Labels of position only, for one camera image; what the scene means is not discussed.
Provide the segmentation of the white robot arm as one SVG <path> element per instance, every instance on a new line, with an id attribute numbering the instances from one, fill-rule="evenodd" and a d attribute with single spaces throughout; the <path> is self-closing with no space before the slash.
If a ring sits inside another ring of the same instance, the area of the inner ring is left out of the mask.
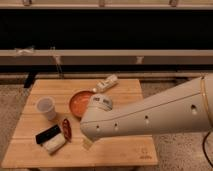
<path id="1" fill-rule="evenodd" d="M 144 100 L 107 110 L 112 101 L 93 95 L 80 122 L 90 140 L 104 137 L 213 131 L 213 74 Z"/>

